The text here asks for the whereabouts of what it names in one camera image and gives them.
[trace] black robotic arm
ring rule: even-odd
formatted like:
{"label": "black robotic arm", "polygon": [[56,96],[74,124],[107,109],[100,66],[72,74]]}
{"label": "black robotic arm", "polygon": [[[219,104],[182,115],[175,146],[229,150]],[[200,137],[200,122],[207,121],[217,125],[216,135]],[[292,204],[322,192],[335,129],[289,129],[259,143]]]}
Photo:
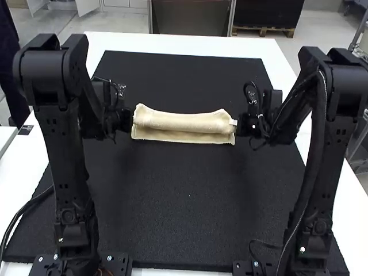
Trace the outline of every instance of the black robotic arm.
{"label": "black robotic arm", "polygon": [[[129,133],[132,125],[132,113],[122,98],[124,87],[103,79],[91,83],[87,49],[84,35],[72,35],[60,47],[55,35],[44,34],[14,60],[14,76],[34,107],[47,146],[56,196],[57,251],[63,269],[74,276],[94,275],[99,269],[98,223],[86,182],[82,138]],[[326,270],[332,207],[347,143],[367,101],[368,68],[343,49],[331,49],[326,56],[318,48],[303,47],[299,58],[301,73],[283,103],[280,91],[259,91],[253,82],[244,85],[248,108],[239,116],[238,136],[269,145],[290,144],[312,110],[312,139],[279,262],[263,266],[256,260],[237,260],[234,275],[317,275]],[[114,100],[110,89],[116,91]],[[103,95],[103,104],[96,91]]]}

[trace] folded towel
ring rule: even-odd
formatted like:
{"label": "folded towel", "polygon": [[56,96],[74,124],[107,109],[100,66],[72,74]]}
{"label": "folded towel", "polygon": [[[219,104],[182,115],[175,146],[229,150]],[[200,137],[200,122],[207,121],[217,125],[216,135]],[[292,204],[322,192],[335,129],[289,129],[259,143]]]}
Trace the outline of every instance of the folded towel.
{"label": "folded towel", "polygon": [[235,144],[235,125],[229,113],[176,114],[136,106],[132,138],[177,143]]}

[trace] wooden pallet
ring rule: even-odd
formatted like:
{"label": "wooden pallet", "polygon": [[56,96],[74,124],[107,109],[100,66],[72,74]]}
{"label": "wooden pallet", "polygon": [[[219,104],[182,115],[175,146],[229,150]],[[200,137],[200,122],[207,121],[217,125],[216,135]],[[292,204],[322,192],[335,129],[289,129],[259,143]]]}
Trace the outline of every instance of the wooden pallet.
{"label": "wooden pallet", "polygon": [[279,30],[282,31],[287,38],[292,39],[294,37],[295,28],[276,28],[276,27],[247,27],[247,26],[236,26],[232,27],[232,35],[237,36],[238,30],[259,30],[259,36],[265,37],[268,30]]}

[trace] white table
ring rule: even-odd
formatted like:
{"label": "white table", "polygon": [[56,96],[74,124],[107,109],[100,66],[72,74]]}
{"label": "white table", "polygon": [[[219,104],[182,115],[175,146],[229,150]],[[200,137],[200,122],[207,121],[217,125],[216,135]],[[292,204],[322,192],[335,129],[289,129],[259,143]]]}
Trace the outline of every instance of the white table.
{"label": "white table", "polygon": [[[296,80],[293,70],[273,39],[170,36],[156,34],[86,32],[90,48],[87,70],[92,76],[105,50],[165,53],[233,58],[261,58],[275,89],[284,91],[284,99]],[[27,124],[36,124],[29,136],[17,136],[3,156],[0,166],[0,235],[15,212],[30,199],[47,166],[44,140],[31,114]],[[296,139],[304,161],[311,139],[311,122],[306,120]],[[22,173],[14,170],[22,168]],[[351,276],[365,275],[368,260],[368,196],[347,162],[344,162],[333,210],[333,231]],[[0,276],[28,275],[31,264],[5,264]],[[198,271],[134,269],[133,275],[170,274],[190,276],[219,275]]]}

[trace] floor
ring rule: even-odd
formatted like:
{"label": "floor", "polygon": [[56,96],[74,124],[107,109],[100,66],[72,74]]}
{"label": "floor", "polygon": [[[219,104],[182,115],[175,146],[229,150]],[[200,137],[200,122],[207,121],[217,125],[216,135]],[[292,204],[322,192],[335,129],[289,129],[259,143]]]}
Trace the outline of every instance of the floor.
{"label": "floor", "polygon": [[[92,12],[82,18],[75,11],[40,10],[32,18],[27,9],[11,9],[20,35],[21,46],[38,33],[56,33],[61,43],[72,33],[86,30],[102,32],[148,33],[148,18],[142,14]],[[347,48],[361,19],[361,11],[344,17],[331,11],[303,10],[293,39],[283,33],[267,32],[267,38],[276,39],[296,74],[299,73],[299,49],[304,46],[318,46],[324,52],[332,47]],[[258,37],[257,32],[239,32],[238,37]],[[0,123],[7,125],[9,110],[5,99],[0,102]],[[368,192],[368,177],[360,177]]]}

